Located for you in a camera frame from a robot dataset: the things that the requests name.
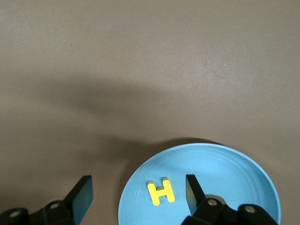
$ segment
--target black mechanical part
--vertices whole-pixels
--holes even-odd
[[[0,225],[79,225],[93,200],[91,176],[82,176],[62,201],[53,201],[28,214],[13,208],[0,214]]]
[[[187,204],[192,216],[182,225],[278,225],[260,206],[243,204],[235,211],[214,198],[206,198],[195,175],[186,176]]]

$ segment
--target blue bowl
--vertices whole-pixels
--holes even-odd
[[[222,197],[237,210],[241,204],[264,208],[280,224],[277,191],[267,173],[248,156],[218,144],[193,143],[164,150],[143,163],[127,182],[119,204],[119,225],[180,225],[190,216],[186,201],[186,174],[194,174],[206,195]],[[167,177],[175,196],[160,197],[155,206],[149,181],[162,186]]]

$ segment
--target blue plate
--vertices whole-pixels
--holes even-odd
[[[180,225],[190,216],[186,174],[194,174],[206,195],[218,195],[234,210],[241,204],[264,208],[280,224],[277,191],[267,173],[246,155],[218,144],[193,143],[164,150],[142,164],[127,182],[119,204],[119,225]],[[175,196],[155,206],[147,184],[167,177]]]

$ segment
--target yellow letter h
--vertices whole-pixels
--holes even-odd
[[[163,186],[156,187],[154,181],[148,182],[148,190],[154,205],[159,205],[159,197],[166,195],[169,202],[174,202],[175,197],[172,191],[171,183],[167,177],[163,178]]]

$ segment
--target gray table surface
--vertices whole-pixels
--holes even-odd
[[[91,174],[82,225],[117,225],[133,171],[204,138],[274,181],[300,221],[300,2],[0,2],[0,211]]]

